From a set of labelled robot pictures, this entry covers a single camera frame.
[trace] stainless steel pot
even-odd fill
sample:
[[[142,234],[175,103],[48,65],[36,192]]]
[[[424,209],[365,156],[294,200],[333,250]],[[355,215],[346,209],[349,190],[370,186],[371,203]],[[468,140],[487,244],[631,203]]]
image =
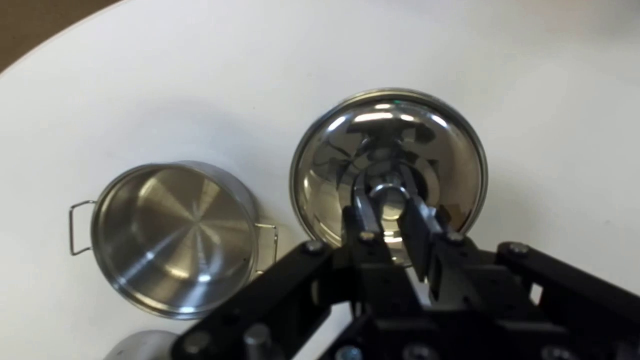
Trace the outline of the stainless steel pot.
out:
[[[200,318],[233,293],[255,264],[257,209],[249,190],[201,162],[147,163],[111,180],[93,203],[92,250],[131,304],[167,318]]]

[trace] white surface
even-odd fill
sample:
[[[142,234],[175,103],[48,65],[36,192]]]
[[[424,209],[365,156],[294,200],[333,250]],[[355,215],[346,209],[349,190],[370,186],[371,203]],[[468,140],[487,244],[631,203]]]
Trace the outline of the white surface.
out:
[[[478,129],[490,194],[472,235],[526,239],[640,289],[640,3],[634,0],[131,0],[0,76],[2,358],[101,358],[147,328],[65,208],[142,162],[239,176],[264,217],[303,237],[288,165],[349,93],[436,93]]]

